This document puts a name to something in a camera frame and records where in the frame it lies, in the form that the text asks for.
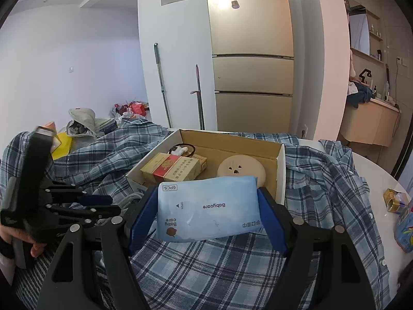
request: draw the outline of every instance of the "blue plaid cloth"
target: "blue plaid cloth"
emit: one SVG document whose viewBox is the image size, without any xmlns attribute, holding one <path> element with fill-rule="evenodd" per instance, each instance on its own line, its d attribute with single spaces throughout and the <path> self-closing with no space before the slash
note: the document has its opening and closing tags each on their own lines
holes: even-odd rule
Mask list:
<svg viewBox="0 0 413 310">
<path fill-rule="evenodd" d="M 168 131 L 146 120 L 124 126 L 75 153 L 56 160 L 48 176 L 76 183 L 88 193 L 110 194 L 121 201 L 132 190 L 125 174 L 156 146 Z M 286 145 L 285 205 L 293 216 L 310 225 L 346 227 L 370 280 L 377 309 L 389 302 L 389 272 L 381 264 L 384 250 L 374 221 L 366 181 L 353 165 L 352 153 L 338 142 L 322 141 L 326 153 L 298 146 L 288 134 L 240 136 Z M 21 133 L 5 150 L 0 165 L 0 190 L 9 177 L 18 176 L 30 133 Z M 14 287 L 29 309 L 35 309 L 41 284 L 57 244 L 29 271 L 17 270 Z M 300 309 L 309 306 L 318 255 L 308 275 L 308 288 Z M 151 309 L 262 309 L 280 276 L 284 259 L 272 250 L 268 237 L 241 234 L 194 243 L 165 243 L 148 236 L 145 246 L 131 258 L 131 265 Z M 114 309 L 105 272 L 98 267 L 106 306 Z"/>
</svg>

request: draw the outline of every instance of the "wet wipes package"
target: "wet wipes package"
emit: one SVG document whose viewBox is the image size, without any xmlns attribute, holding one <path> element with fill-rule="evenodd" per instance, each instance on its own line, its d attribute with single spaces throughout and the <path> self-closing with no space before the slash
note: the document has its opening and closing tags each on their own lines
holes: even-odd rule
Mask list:
<svg viewBox="0 0 413 310">
<path fill-rule="evenodd" d="M 244 176 L 160 183 L 157 223 L 158 239 L 168 242 L 257 232 L 257 180 Z"/>
</svg>

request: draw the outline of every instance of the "refrigerator drawer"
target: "refrigerator drawer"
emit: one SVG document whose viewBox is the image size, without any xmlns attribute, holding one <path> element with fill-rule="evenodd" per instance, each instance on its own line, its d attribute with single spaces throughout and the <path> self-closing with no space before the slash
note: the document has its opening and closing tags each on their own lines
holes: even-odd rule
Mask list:
<svg viewBox="0 0 413 310">
<path fill-rule="evenodd" d="M 208 0 L 212 54 L 294 55 L 288 0 Z"/>
<path fill-rule="evenodd" d="M 291 97 L 216 93 L 218 130 L 244 133 L 287 133 Z"/>
<path fill-rule="evenodd" d="M 292 60 L 214 57 L 212 61 L 216 91 L 292 94 Z"/>
</svg>

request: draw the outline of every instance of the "metal screw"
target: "metal screw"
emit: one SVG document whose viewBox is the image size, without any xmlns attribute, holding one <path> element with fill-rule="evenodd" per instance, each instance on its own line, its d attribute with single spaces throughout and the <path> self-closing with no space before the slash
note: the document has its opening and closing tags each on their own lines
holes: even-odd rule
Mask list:
<svg viewBox="0 0 413 310">
<path fill-rule="evenodd" d="M 112 218 L 112 224 L 117 225 L 123 221 L 123 218 L 121 216 L 115 216 Z"/>
<path fill-rule="evenodd" d="M 78 223 L 74 223 L 70 228 L 71 232 L 77 232 L 80 229 L 80 225 Z"/>
<path fill-rule="evenodd" d="M 304 224 L 304 220 L 302 218 L 293 218 L 292 222 L 296 225 L 303 225 Z"/>
<path fill-rule="evenodd" d="M 346 229 L 341 225 L 335 226 L 334 229 L 336 230 L 337 233 L 344 233 L 346 231 Z"/>
</svg>

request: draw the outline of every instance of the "human hand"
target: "human hand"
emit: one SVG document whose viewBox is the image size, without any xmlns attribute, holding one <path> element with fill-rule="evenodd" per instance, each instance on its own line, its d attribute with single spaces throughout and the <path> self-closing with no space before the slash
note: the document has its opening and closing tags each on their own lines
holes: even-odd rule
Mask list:
<svg viewBox="0 0 413 310">
<path fill-rule="evenodd" d="M 32 243 L 33 247 L 30 250 L 30 254 L 34 258 L 37 258 L 40 254 L 42 254 L 43 250 L 45 249 L 45 246 L 47 245 L 46 243 L 38 243 L 34 241 L 30 237 L 30 235 L 28 235 L 26 231 L 22 229 L 14 229 L 12 227 L 7 227 L 2 224 L 0 224 L 0 236 L 5 242 L 9 244 L 12 243 L 13 238 L 20 239 L 27 243 Z"/>
</svg>

